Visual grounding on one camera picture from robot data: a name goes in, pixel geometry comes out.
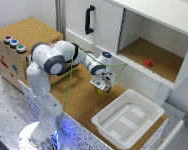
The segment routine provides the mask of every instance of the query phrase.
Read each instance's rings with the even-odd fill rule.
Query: cardboard box
[[[26,46],[27,51],[23,54],[4,44],[4,36],[11,35],[13,39],[19,40],[20,44]],[[18,82],[27,79],[26,69],[28,67],[28,56],[31,48],[37,42],[44,42],[52,45],[59,40],[63,40],[63,35],[47,26],[41,21],[30,17],[0,29],[0,74],[11,82],[15,87],[22,91]],[[50,84],[57,82],[69,72],[62,76],[48,75]]]

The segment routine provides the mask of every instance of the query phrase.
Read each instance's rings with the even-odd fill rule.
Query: black handle
[[[86,24],[85,24],[85,31],[86,35],[92,33],[94,30],[90,28],[90,12],[95,10],[95,7],[90,5],[90,8],[86,10]]]

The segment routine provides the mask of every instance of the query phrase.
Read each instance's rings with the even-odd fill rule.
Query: robotic arm
[[[92,52],[87,52],[96,59]],[[108,52],[102,54],[93,60],[77,45],[66,41],[59,41],[53,48],[50,48],[45,43],[37,43],[31,51],[32,63],[27,68],[27,78],[32,89],[32,98],[40,107],[39,124],[31,133],[28,141],[35,150],[45,149],[46,141],[50,141],[57,132],[56,116],[62,112],[62,106],[50,94],[50,84],[47,78],[47,73],[50,75],[62,75],[70,70],[73,57],[73,67],[80,62],[90,72],[92,79],[91,83],[97,88],[109,92],[112,88],[112,83],[115,80],[115,73],[111,71],[112,55]]]

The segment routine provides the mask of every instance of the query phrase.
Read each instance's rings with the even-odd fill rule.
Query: green cable
[[[60,130],[61,128],[61,123],[62,123],[62,120],[63,120],[63,117],[64,117],[64,114],[65,114],[65,110],[66,110],[66,105],[67,105],[67,100],[68,100],[68,96],[69,96],[69,92],[70,92],[70,85],[71,85],[71,81],[72,81],[72,67],[73,67],[73,57],[74,57],[74,52],[75,52],[75,48],[73,49],[73,56],[72,56],[72,61],[71,61],[71,69],[70,69],[70,81],[69,81],[69,87],[68,87],[68,92],[67,92],[67,95],[66,95],[66,100],[65,100],[65,104],[64,104],[64,109],[63,109],[63,113],[62,113],[62,116],[61,116],[61,120],[60,120],[60,123],[58,125],[58,130],[57,130],[57,133],[56,133],[56,136],[58,134],[58,131]],[[94,61],[98,62],[99,64],[101,65],[105,65],[105,66],[109,66],[109,67],[120,67],[120,66],[124,66],[120,72],[116,75],[116,78],[115,80],[113,81],[112,85],[115,84],[115,81],[117,80],[117,78],[119,77],[119,75],[121,74],[121,72],[125,69],[125,67],[127,66],[127,63],[124,63],[124,64],[121,64],[121,65],[106,65],[106,64],[103,64],[99,61],[97,61],[95,58],[93,58],[91,55],[89,55],[89,53],[87,53],[85,50],[83,50],[82,48],[80,48],[83,52],[85,52],[90,58],[92,58]]]
[[[59,123],[59,125],[58,125],[58,130],[57,130],[57,133],[56,133],[55,139],[56,139],[56,137],[57,137],[58,131],[59,131],[60,128],[61,128],[61,122],[62,122],[63,117],[64,117],[64,114],[65,114],[66,105],[67,105],[67,100],[68,100],[68,96],[69,96],[69,92],[70,92],[70,85],[71,85],[71,81],[72,81],[72,67],[73,67],[73,57],[74,57],[74,52],[75,52],[75,47],[74,47],[74,49],[73,49],[73,55],[72,55],[72,61],[71,61],[71,68],[70,68],[70,81],[69,81],[68,92],[67,92],[67,95],[66,95],[66,100],[65,100],[65,104],[64,104],[64,108],[63,108],[63,113],[62,113],[62,116],[61,116],[60,123]]]

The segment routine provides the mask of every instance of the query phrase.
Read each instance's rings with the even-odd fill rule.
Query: white container
[[[163,108],[129,89],[96,114],[92,122],[113,145],[130,149],[163,113]]]

